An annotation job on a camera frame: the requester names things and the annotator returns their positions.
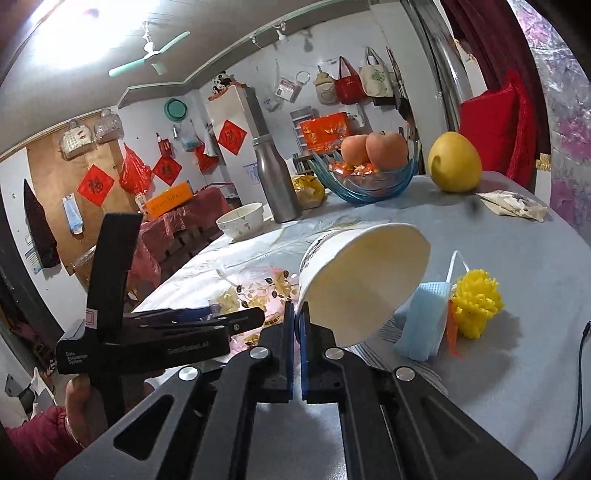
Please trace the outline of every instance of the white bowl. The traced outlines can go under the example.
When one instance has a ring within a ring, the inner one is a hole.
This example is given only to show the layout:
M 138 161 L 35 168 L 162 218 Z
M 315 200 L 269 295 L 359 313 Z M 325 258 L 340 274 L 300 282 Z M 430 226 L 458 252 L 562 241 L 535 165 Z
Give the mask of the white bowl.
M 425 274 L 431 245 L 407 223 L 330 230 L 300 265 L 300 299 L 310 320 L 348 347 L 377 332 L 413 294 Z
M 219 229 L 234 240 L 255 236 L 262 229 L 262 203 L 249 203 L 216 220 Z

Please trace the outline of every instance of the mask package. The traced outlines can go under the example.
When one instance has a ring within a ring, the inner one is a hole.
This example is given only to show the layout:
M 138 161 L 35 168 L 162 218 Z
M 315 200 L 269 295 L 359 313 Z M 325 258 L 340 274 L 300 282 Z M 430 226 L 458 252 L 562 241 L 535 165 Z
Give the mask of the mask package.
M 82 216 L 80 210 L 76 204 L 76 198 L 73 193 L 63 197 L 61 201 L 64 204 L 64 210 L 66 211 L 66 217 L 68 218 L 68 225 L 70 226 L 70 232 L 74 235 L 80 235 L 82 233 L 84 223 L 82 222 Z

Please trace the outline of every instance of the face mask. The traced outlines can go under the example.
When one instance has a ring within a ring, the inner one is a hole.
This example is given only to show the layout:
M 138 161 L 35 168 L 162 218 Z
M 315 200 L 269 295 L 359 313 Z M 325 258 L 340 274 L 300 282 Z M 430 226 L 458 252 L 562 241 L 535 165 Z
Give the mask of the face mask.
M 408 306 L 408 313 L 400 340 L 394 349 L 412 360 L 425 361 L 429 355 L 437 355 L 443 339 L 447 320 L 447 305 L 452 292 L 452 274 L 456 257 L 460 257 L 466 272 L 470 269 L 462 254 L 456 250 L 447 271 L 445 281 L 421 283 Z

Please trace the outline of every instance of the stainless steel thermos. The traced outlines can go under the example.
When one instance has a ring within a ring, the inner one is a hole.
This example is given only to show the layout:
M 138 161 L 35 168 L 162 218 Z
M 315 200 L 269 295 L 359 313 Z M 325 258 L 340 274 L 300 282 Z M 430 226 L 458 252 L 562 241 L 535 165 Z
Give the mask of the stainless steel thermos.
M 285 160 L 279 155 L 273 137 L 263 135 L 252 141 L 262 189 L 277 223 L 289 222 L 301 215 L 301 207 Z

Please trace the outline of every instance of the red diamond couplet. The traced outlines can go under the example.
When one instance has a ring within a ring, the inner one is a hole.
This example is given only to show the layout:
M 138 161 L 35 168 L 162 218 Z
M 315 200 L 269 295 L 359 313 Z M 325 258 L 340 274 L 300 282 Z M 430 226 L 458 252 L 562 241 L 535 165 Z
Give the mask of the red diamond couplet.
M 245 130 L 233 124 L 230 120 L 226 120 L 220 131 L 220 138 L 217 139 L 217 143 L 234 155 L 238 155 L 246 135 L 247 132 Z
M 100 207 L 114 183 L 106 172 L 93 165 L 82 179 L 78 193 Z
M 171 187 L 182 169 L 183 167 L 176 160 L 170 157 L 160 157 L 152 171 L 160 180 Z

